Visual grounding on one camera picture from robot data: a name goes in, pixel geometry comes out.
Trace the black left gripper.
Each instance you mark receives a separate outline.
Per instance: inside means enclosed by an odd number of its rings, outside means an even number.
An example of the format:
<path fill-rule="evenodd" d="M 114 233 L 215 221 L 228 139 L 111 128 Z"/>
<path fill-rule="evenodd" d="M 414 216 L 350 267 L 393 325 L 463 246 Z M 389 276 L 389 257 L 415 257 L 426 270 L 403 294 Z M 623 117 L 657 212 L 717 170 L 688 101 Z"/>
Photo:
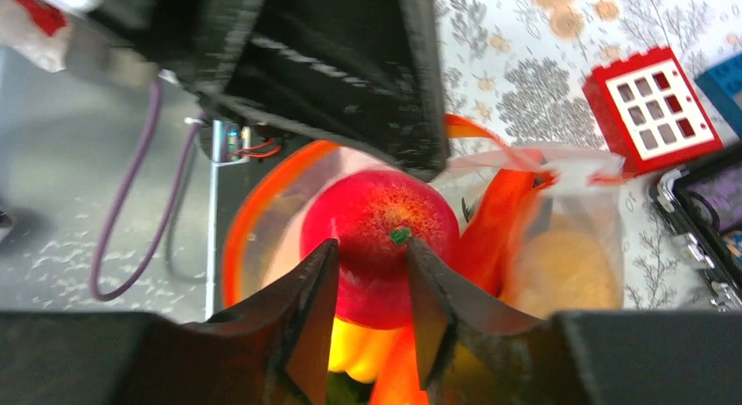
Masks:
<path fill-rule="evenodd" d="M 87 19 L 212 115 L 361 150 L 423 181 L 445 168 L 434 0 L 101 0 Z"/>

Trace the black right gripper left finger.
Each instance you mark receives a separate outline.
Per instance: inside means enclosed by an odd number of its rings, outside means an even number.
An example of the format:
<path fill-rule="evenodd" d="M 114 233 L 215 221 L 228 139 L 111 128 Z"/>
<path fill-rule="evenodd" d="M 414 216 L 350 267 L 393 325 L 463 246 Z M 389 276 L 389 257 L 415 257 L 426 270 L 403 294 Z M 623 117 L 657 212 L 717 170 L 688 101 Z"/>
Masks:
<path fill-rule="evenodd" d="M 322 404 L 336 240 L 202 323 L 148 312 L 5 312 L 4 404 Z"/>

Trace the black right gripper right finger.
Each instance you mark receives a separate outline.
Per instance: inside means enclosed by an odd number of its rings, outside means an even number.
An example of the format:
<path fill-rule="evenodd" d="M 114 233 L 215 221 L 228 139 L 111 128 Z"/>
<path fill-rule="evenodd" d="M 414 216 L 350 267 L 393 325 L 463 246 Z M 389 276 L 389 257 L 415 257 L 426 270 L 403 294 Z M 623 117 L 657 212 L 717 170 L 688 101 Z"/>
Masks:
<path fill-rule="evenodd" d="M 407 247 L 421 387 L 433 404 L 738 404 L 741 315 L 562 311 L 492 297 Z"/>

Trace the yellow toy bell pepper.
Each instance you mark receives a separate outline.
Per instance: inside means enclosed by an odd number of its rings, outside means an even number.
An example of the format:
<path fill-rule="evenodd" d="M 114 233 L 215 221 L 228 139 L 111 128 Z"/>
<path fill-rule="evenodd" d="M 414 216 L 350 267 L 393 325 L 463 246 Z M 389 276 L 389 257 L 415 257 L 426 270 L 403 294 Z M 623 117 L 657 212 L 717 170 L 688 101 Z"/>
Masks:
<path fill-rule="evenodd" d="M 328 371 L 361 383 L 375 381 L 402 328 L 376 330 L 333 320 Z"/>

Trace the orange toy carrot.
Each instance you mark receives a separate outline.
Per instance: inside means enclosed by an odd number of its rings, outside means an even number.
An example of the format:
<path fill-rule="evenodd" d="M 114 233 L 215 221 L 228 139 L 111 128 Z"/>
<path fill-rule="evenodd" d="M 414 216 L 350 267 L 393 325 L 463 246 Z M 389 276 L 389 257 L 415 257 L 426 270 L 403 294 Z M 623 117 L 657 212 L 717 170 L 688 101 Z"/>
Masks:
<path fill-rule="evenodd" d="M 503 269 L 513 262 L 515 245 L 512 229 L 519 227 L 517 207 L 532 192 L 534 172 L 500 170 L 480 199 L 468 221 L 450 268 L 497 297 L 502 290 Z M 369 402 L 371 404 L 426 404 L 427 394 L 419 388 L 413 328 L 402 329 L 381 368 Z"/>

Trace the clear zip top bag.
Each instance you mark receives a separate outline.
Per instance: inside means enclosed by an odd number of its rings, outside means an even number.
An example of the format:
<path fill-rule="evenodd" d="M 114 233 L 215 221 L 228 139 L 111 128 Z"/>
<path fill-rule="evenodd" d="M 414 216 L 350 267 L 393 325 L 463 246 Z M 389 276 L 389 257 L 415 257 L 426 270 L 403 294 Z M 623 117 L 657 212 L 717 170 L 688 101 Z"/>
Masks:
<path fill-rule="evenodd" d="M 550 143 L 510 147 L 464 117 L 448 115 L 446 121 L 452 138 L 482 138 L 493 143 L 490 151 L 453 158 L 445 171 L 447 178 L 478 189 L 475 199 L 462 206 L 446 200 L 459 225 L 458 242 L 450 259 L 497 172 L 534 172 L 537 181 L 532 192 L 517 207 L 519 227 L 510 234 L 514 258 L 503 269 L 502 288 L 505 272 L 515 264 L 528 241 L 547 231 L 566 229 L 587 234 L 603 247 L 611 258 L 622 294 L 620 232 L 612 212 L 617 196 L 614 183 L 620 178 L 622 167 L 620 157 Z M 225 305 L 235 305 L 272 284 L 304 259 L 307 255 L 300 253 L 301 226 L 315 198 L 336 181 L 366 169 L 399 171 L 363 152 L 317 141 L 294 152 L 269 172 L 245 199 L 227 234 L 222 262 Z M 410 325 L 414 331 L 408 257 L 407 273 L 410 320 L 396 328 L 403 330 Z"/>

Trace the red toy apple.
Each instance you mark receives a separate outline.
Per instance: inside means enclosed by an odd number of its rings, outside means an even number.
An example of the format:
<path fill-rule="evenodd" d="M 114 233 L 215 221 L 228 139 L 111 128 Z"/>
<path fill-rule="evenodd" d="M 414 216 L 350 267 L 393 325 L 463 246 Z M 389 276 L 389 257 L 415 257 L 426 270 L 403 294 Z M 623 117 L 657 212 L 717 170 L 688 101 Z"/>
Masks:
<path fill-rule="evenodd" d="M 424 241 L 449 260 L 459 220 L 431 186 L 400 171 L 366 169 L 325 189 L 311 204 L 300 232 L 300 253 L 320 242 L 339 245 L 337 318 L 372 329 L 410 321 L 407 244 Z"/>

